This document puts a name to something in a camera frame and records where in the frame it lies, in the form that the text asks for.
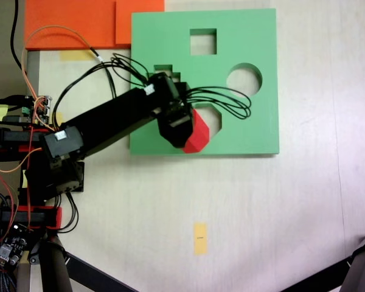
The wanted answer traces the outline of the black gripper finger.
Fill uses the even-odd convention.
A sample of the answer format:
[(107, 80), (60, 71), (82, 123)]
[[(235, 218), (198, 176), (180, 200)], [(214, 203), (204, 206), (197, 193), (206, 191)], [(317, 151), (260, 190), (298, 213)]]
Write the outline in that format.
[(193, 133), (193, 121), (179, 123), (158, 122), (160, 135), (175, 148), (184, 148)]

